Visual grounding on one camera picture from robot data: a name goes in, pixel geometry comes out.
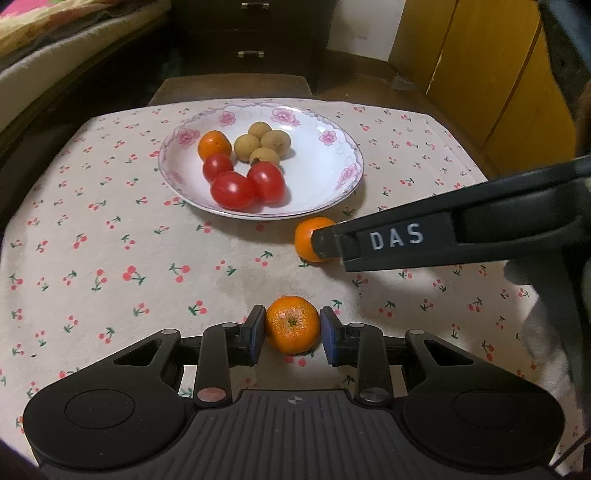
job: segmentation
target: metal screw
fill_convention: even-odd
[[[359,396],[365,401],[377,403],[387,400],[390,394],[383,388],[370,387],[364,388],[361,392],[359,392]]]
[[[226,398],[226,392],[218,387],[202,388],[197,392],[197,398],[205,402],[215,402]]]

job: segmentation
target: dark wooden dresser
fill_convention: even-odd
[[[173,0],[183,70],[286,73],[318,88],[336,0]]]

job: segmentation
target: pink floral pattern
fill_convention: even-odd
[[[188,148],[201,137],[199,130],[189,130],[188,128],[179,129],[177,132],[177,142],[183,147]]]
[[[324,145],[332,145],[336,142],[336,132],[334,130],[324,130],[321,133],[319,140]]]
[[[348,167],[344,168],[343,171],[340,173],[339,181],[335,186],[335,190],[341,188],[345,183],[347,183],[347,180],[354,179],[358,173],[360,173],[359,165],[357,165],[356,163],[353,163]]]
[[[234,112],[223,112],[219,118],[220,127],[227,127],[236,122],[236,114]]]
[[[274,108],[271,113],[271,120],[281,125],[291,125],[292,127],[297,127],[300,124],[294,112],[287,108]]]

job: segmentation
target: yellow wooden cabinet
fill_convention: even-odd
[[[485,145],[485,153],[503,173],[568,161],[574,156],[574,124],[552,77],[543,33]]]
[[[437,64],[457,0],[406,0],[389,63],[424,93]]]
[[[437,28],[422,37],[430,24]],[[550,72],[535,1],[406,0],[400,32],[391,63],[421,89],[429,78],[427,97],[501,174],[572,158],[573,121]]]
[[[459,0],[427,97],[482,147],[537,35],[532,0]]]

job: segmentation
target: white wall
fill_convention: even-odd
[[[405,0],[338,0],[328,48],[388,60],[404,2]]]

